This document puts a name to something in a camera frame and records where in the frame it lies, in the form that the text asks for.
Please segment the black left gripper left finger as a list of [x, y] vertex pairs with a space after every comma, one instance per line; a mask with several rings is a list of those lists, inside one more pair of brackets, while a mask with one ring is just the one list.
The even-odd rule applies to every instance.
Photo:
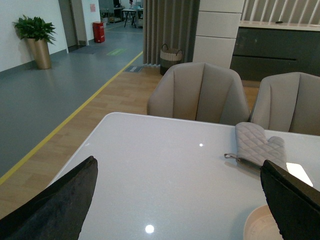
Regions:
[[89, 156], [27, 203], [0, 220], [2, 240], [77, 240], [98, 177]]

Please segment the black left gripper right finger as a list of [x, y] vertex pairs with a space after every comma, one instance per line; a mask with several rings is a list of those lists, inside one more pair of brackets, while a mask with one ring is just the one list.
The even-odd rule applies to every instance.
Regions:
[[267, 205], [284, 240], [320, 238], [320, 192], [265, 160], [260, 181]]

